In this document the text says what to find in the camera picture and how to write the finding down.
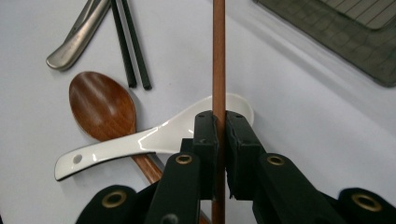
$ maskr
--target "black chopsticks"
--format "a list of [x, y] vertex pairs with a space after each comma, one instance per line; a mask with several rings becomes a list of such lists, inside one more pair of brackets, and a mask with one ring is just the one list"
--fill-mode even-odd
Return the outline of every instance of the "black chopsticks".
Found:
[[[134, 55], [136, 57], [137, 66], [139, 68], [140, 77], [142, 79], [143, 88], [145, 90], [151, 90], [151, 84], [149, 81], [149, 75], [146, 69], [145, 62], [143, 60], [142, 51], [137, 40], [136, 31], [134, 29], [134, 23], [132, 21], [131, 11], [129, 10], [127, 0], [121, 0], [122, 8], [125, 14], [125, 19], [128, 24], [129, 33], [131, 36], [132, 44], [134, 45]], [[111, 0], [111, 8], [113, 10], [114, 22], [116, 23], [117, 34], [119, 37], [120, 48], [122, 59], [124, 62], [125, 72], [128, 80], [128, 86], [131, 88], [136, 87], [136, 77], [134, 76], [134, 68], [132, 65], [131, 56], [129, 54], [128, 45], [125, 39], [125, 33], [123, 32], [122, 23], [120, 19], [120, 13], [118, 10], [117, 0]]]

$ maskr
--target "chopstick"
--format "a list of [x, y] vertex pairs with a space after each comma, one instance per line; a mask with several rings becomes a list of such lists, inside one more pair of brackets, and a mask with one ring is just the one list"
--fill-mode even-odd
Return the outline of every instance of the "chopstick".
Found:
[[[122, 0], [122, 8], [125, 14], [125, 19], [128, 24], [129, 34], [131, 36], [132, 44], [134, 46], [134, 55], [136, 57], [137, 66], [139, 69], [140, 77], [142, 80], [143, 88], [145, 90], [151, 90], [151, 83], [149, 81], [148, 71], [143, 59], [142, 51], [140, 49], [139, 41], [137, 39], [136, 30], [134, 28], [134, 22], [132, 20], [131, 11], [129, 10], [128, 2]], [[125, 33], [123, 32], [122, 22], [120, 19], [120, 13], [118, 10], [117, 0], [111, 0], [111, 8], [113, 10], [114, 21], [116, 23], [117, 34], [120, 41], [122, 59], [125, 66], [125, 72], [128, 80], [128, 86], [131, 88], [136, 87], [136, 77], [134, 76], [134, 68], [129, 54], [128, 45], [125, 39]]]
[[139, 67], [139, 73], [142, 79], [143, 88], [145, 88], [145, 90], [151, 90], [151, 83], [149, 81], [148, 71], [146, 69], [145, 61], [143, 60], [143, 55], [140, 49], [139, 41], [137, 39], [136, 30], [134, 29], [134, 22], [132, 21], [131, 11], [129, 10], [128, 2], [127, 0], [122, 0], [121, 2], [124, 9], [126, 22], [128, 23], [128, 29], [131, 35], [132, 44], [134, 45], [134, 55], [136, 56], [137, 66]]
[[217, 118], [219, 159], [216, 173], [216, 196], [212, 201], [212, 223], [225, 223], [225, 0], [213, 1], [213, 87], [212, 109]]
[[136, 77], [134, 76], [134, 68], [132, 66], [131, 56], [129, 55], [125, 34], [123, 32], [119, 9], [117, 8], [117, 0], [111, 0], [111, 9], [113, 10], [114, 22], [116, 23], [117, 35], [119, 36], [121, 54], [128, 80], [128, 86], [134, 88], [136, 87]]

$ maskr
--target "brown wooden spoon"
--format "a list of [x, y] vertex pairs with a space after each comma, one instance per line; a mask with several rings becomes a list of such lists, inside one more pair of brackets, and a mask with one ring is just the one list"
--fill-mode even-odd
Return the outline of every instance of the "brown wooden spoon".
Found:
[[[76, 122], [89, 136], [107, 141], [136, 132], [136, 112], [129, 93], [116, 81], [96, 72], [82, 72], [73, 78], [69, 101]], [[150, 184], [163, 172], [147, 154], [131, 157]], [[200, 224], [209, 223], [201, 211]]]

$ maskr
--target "white table surface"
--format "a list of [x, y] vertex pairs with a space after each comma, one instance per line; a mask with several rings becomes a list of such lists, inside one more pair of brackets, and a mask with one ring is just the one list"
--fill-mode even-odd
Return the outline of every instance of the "white table surface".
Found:
[[[129, 1], [153, 89], [130, 89], [137, 130], [211, 94], [212, 1]], [[85, 1], [0, 1], [0, 214], [6, 224], [74, 223], [99, 190], [148, 182], [131, 159], [62, 182], [54, 164], [95, 140], [75, 123], [72, 78], [92, 70], [127, 88], [111, 10], [76, 64], [47, 67]], [[317, 45], [251, 0], [227, 0], [227, 91], [247, 98], [269, 152], [294, 161], [319, 190], [371, 190], [396, 204], [396, 89]], [[227, 201], [227, 223], [255, 223], [250, 202]]]

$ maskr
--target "white ceramic spoon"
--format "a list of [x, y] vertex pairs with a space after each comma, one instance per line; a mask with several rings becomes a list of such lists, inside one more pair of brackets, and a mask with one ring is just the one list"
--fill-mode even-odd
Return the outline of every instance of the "white ceramic spoon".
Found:
[[[227, 93], [226, 107], [229, 111], [243, 115], [250, 125], [253, 124], [253, 109], [241, 96]], [[98, 163], [117, 158], [141, 153], [178, 153], [181, 139], [193, 138], [195, 116], [211, 108], [212, 97], [209, 96], [157, 127], [68, 152], [56, 161], [55, 179], [62, 180]]]

